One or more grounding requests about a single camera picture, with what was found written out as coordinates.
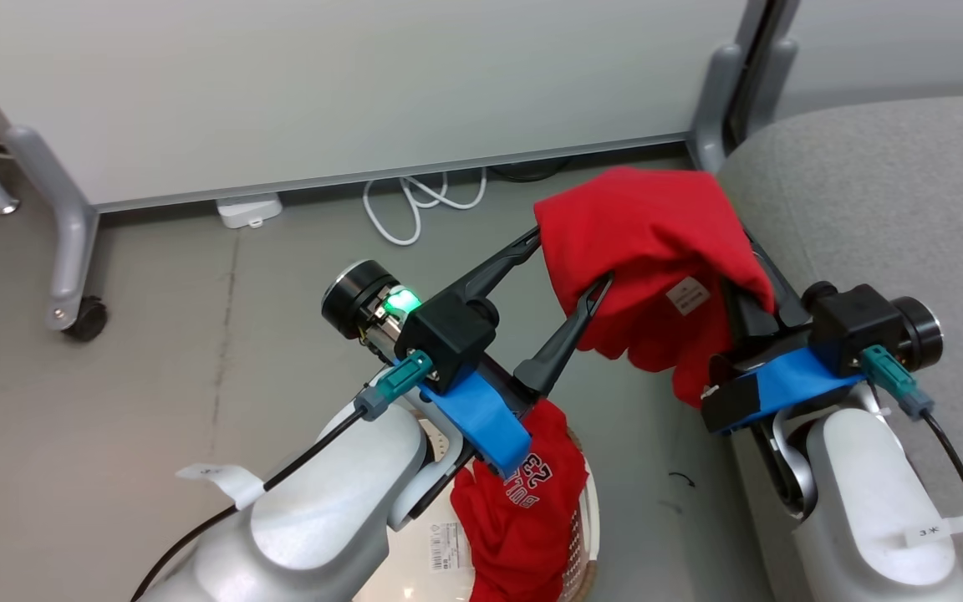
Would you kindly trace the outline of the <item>narrow white partition panel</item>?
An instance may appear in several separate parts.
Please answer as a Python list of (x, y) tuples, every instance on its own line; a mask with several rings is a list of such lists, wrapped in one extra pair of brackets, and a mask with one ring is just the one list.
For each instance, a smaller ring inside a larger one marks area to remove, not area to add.
[(776, 118), (963, 95), (963, 0), (800, 0)]

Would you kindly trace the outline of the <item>plain red t-shirt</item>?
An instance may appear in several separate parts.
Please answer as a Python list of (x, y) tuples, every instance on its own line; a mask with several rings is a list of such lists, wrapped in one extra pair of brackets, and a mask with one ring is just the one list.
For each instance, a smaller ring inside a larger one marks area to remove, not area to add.
[(565, 312), (597, 279), (612, 283), (578, 350), (672, 370), (677, 400), (693, 408), (710, 361), (732, 336), (721, 285), (771, 311), (775, 294), (717, 179), (702, 171), (608, 169), (535, 203), (540, 247)]

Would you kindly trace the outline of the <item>grey fabric sofa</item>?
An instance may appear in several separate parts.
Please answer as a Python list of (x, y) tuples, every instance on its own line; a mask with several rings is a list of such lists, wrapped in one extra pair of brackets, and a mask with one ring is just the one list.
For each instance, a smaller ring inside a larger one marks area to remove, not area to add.
[(717, 179), (798, 293), (868, 284), (932, 309), (944, 354), (917, 380), (963, 461), (963, 98), (794, 115), (739, 145)]

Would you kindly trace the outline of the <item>white adapter box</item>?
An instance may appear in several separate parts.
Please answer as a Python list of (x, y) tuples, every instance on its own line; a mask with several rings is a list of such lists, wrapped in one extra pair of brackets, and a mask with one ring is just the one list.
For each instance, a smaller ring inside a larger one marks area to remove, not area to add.
[(218, 216), (226, 228), (258, 228), (278, 217), (283, 210), (277, 193), (259, 193), (219, 198), (215, 201)]

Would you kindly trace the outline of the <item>wide white partition panel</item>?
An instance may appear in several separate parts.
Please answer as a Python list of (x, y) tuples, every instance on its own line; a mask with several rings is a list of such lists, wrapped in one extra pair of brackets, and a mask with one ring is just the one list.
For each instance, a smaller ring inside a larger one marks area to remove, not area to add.
[(1, 125), (95, 205), (690, 130), (749, 0), (0, 0)]

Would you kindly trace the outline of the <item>red printed jersey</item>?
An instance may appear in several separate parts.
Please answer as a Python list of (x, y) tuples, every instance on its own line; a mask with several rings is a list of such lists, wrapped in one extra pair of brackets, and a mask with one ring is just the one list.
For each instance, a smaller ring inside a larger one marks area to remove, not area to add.
[(469, 602), (558, 602), (563, 591), (573, 515), (589, 473), (564, 412), (550, 400), (540, 400), (523, 426), (530, 453), (511, 476), (475, 460), (452, 484), (475, 572)]

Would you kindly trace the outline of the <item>grey partition foot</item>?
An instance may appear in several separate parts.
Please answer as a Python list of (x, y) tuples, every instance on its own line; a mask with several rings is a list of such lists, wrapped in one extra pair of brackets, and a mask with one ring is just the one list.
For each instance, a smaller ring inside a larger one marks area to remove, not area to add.
[(695, 168), (715, 174), (726, 159), (725, 119), (744, 66), (744, 49), (726, 44), (714, 51), (685, 145)]
[(775, 122), (779, 100), (786, 88), (797, 51), (795, 39), (784, 37), (772, 43), (759, 69), (756, 92), (746, 115), (746, 138)]
[(12, 125), (5, 130), (5, 145), (32, 186), (53, 210), (56, 220), (56, 255), (51, 274), (46, 323), (51, 330), (83, 340), (84, 287), (99, 224), (99, 213), (64, 169), (64, 164), (32, 127)]

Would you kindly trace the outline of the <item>black caster wheel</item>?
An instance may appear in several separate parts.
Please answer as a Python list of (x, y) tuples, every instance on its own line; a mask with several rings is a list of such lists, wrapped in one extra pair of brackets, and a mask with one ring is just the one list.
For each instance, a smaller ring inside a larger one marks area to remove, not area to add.
[(64, 335), (77, 343), (92, 342), (102, 334), (108, 320), (110, 320), (110, 310), (102, 298), (84, 296), (80, 299), (76, 320), (65, 329)]

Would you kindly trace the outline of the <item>white laundry basket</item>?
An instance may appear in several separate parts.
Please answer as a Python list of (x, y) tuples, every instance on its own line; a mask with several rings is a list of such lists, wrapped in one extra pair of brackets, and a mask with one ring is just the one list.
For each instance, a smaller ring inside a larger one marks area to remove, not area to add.
[[(569, 427), (568, 431), (583, 453), (577, 435)], [(588, 480), (573, 515), (569, 560), (558, 602), (586, 602), (596, 579), (599, 496), (588, 461), (586, 470)], [(452, 484), (420, 518), (390, 537), (389, 557), (353, 602), (470, 601), (475, 572), (465, 530), (451, 506)]]

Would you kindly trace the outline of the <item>left gripper blue tape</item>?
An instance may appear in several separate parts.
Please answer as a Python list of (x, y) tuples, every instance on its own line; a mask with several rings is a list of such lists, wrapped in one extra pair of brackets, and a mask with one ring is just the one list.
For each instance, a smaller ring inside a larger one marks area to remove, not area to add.
[[(513, 269), (540, 248), (540, 227), (535, 226), (485, 262), (462, 275), (436, 296), (450, 293), (462, 301), (486, 298)], [(466, 454), (483, 460), (498, 476), (511, 475), (527, 456), (530, 436), (521, 423), (534, 394), (547, 399), (572, 358), (578, 342), (599, 311), (613, 281), (612, 272), (597, 278), (578, 297), (573, 312), (532, 358), (523, 360), (509, 375), (487, 355), (476, 370), (447, 394), (427, 385), (431, 359), (421, 351), (396, 355), (396, 340), (406, 315), (429, 298), (420, 298), (401, 285), (390, 271), (374, 260), (352, 264), (326, 289), (322, 316), (345, 339), (358, 340), (385, 363), (385, 373), (364, 385), (353, 400), (356, 415), (374, 421), (409, 393), (417, 394), (425, 408), (436, 409), (465, 442)]]

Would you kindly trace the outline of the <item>right gripper blue tape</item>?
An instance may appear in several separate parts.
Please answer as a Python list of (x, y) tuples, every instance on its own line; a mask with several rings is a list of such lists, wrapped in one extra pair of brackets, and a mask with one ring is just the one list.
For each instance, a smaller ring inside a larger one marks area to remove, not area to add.
[(751, 232), (752, 251), (771, 282), (775, 308), (768, 311), (752, 293), (725, 286), (727, 323), (731, 335), (730, 357), (753, 357), (776, 346), (783, 330), (802, 327), (792, 337), (792, 348), (737, 372), (732, 380), (718, 382), (702, 400), (701, 416), (711, 433), (730, 433), (751, 426), (784, 409), (826, 407), (836, 404), (854, 385), (867, 382), (890, 393), (907, 416), (920, 418), (933, 406), (920, 393), (913, 372), (936, 365), (944, 349), (940, 321), (917, 298), (890, 300), (904, 321), (899, 349), (890, 352), (875, 345), (860, 355), (852, 376), (830, 373), (808, 346), (813, 317), (803, 307), (797, 291), (771, 260)]

